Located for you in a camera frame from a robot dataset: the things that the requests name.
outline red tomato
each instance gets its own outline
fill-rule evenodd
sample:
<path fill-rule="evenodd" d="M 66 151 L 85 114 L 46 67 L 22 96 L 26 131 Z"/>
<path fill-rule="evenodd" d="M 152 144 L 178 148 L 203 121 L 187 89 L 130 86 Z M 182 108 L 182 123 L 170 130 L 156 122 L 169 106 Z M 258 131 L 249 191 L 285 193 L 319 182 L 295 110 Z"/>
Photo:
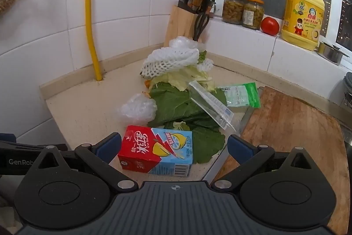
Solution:
<path fill-rule="evenodd" d="M 268 16 L 262 20 L 260 28 L 264 33 L 275 36 L 280 30 L 280 25 L 274 18 Z"/>

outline beige countertop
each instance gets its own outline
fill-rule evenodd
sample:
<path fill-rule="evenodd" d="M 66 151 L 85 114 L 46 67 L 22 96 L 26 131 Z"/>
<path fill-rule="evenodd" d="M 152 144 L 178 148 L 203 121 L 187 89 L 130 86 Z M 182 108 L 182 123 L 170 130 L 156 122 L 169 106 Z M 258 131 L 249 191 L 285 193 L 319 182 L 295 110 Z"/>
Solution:
<path fill-rule="evenodd" d="M 147 91 L 144 80 L 139 75 L 142 62 L 137 61 L 108 72 L 101 82 L 95 80 L 85 82 L 46 100 L 52 116 L 71 148 L 74 149 L 82 143 L 95 144 L 112 132 L 119 132 L 123 137 L 128 124 L 119 121 L 117 109 L 134 94 Z M 214 67 L 210 75 L 217 86 L 254 81 L 220 67 Z M 257 81 L 256 83 L 257 87 L 265 86 L 263 83 Z M 240 120 L 245 109 L 236 108 L 233 111 L 235 117 Z M 150 175 L 126 170 L 123 173 L 137 181 L 139 185 L 146 180 L 201 180 L 217 156 L 213 156 L 208 163 L 192 165 L 190 176 L 187 178 Z M 122 171 L 117 157 L 111 165 Z"/>

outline pickle jar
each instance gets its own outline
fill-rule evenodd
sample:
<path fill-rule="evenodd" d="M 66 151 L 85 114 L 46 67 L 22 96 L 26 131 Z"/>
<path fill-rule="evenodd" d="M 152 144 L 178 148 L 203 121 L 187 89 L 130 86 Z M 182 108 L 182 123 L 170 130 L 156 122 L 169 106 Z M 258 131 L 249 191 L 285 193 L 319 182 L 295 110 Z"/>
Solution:
<path fill-rule="evenodd" d="M 247 0 L 243 10 L 244 27 L 258 30 L 264 16 L 264 1 L 262 0 Z"/>
<path fill-rule="evenodd" d="M 241 24 L 243 8 L 243 0 L 224 0 L 222 20 L 232 24 Z"/>

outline red and blue carton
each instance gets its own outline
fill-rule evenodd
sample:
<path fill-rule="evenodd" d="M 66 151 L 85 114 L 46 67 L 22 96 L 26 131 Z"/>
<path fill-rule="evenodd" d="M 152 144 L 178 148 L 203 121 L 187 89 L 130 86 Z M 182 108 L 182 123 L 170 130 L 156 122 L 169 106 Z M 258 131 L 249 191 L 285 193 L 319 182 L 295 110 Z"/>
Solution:
<path fill-rule="evenodd" d="M 126 170 L 188 176 L 193 161 L 192 132 L 128 126 L 118 157 Z"/>

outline metal pot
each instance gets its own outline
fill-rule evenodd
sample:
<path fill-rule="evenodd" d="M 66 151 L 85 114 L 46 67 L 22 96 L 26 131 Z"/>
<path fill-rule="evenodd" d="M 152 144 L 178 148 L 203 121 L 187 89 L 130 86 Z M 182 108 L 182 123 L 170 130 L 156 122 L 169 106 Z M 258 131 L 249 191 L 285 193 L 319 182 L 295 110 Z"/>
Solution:
<path fill-rule="evenodd" d="M 321 42 L 319 44 L 318 54 L 336 65 L 340 65 L 343 55 L 349 57 L 348 55 L 340 51 L 339 47 L 335 45 L 330 45 L 326 42 Z"/>

